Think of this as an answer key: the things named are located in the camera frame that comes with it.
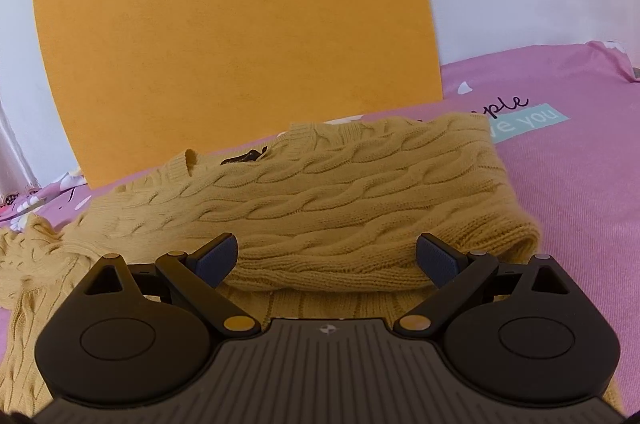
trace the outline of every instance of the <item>light blue text label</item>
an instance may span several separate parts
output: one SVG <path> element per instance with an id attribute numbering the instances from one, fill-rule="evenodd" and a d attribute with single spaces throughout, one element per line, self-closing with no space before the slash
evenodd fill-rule
<path id="1" fill-rule="evenodd" d="M 548 103 L 544 103 L 537 107 L 498 115 L 497 119 L 490 117 L 489 124 L 491 124 L 492 141 L 501 143 L 526 131 L 538 130 L 568 120 L 566 115 L 562 115 Z"/>

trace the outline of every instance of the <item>cable knit pattern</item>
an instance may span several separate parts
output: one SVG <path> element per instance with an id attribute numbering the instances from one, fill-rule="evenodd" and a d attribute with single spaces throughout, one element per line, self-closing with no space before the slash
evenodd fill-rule
<path id="1" fill-rule="evenodd" d="M 92 200 L 60 233 L 32 215 L 0 233 L 0 305 L 13 308 L 0 366 L 0 406 L 33 414 L 49 401 L 34 340 L 95 260 L 128 263 L 238 238 L 238 265 L 220 292 L 271 317 L 393 321 L 432 286 L 415 264 L 425 231 L 469 251 L 526 261 L 539 232 L 518 206 L 482 115 L 431 123 L 296 125 L 256 162 L 187 150 Z"/>

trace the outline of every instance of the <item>white curtain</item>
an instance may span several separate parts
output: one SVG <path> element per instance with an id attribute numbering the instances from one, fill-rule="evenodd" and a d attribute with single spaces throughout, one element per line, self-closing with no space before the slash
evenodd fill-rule
<path id="1" fill-rule="evenodd" d="M 37 186 L 38 182 L 15 140 L 0 100 L 0 203 L 4 204 L 8 195 L 26 193 Z"/>
<path id="2" fill-rule="evenodd" d="M 49 89 L 32 0 L 0 0 L 0 103 L 13 134 L 8 140 L 21 149 L 14 163 L 15 155 L 24 154 L 23 162 L 42 186 L 78 168 Z M 14 183 L 24 183 L 25 176 L 30 179 L 28 168 Z"/>

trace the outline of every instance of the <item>pink bedsheet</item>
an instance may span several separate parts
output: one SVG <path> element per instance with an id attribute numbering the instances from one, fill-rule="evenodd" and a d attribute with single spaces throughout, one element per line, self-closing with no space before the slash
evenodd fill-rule
<path id="1" fill-rule="evenodd" d="M 428 121 L 449 111 L 486 113 L 518 198 L 543 227 L 543 250 L 569 271 L 620 338 L 617 377 L 626 411 L 635 412 L 640 409 L 640 282 L 634 273 L 640 265 L 635 173 L 640 83 L 628 59 L 595 42 L 533 46 L 446 65 L 442 81 L 440 103 L 363 119 L 395 114 Z M 38 214 L 62 227 L 92 196 L 109 189 L 76 187 Z M 6 325 L 3 317 L 0 311 L 0 328 Z"/>

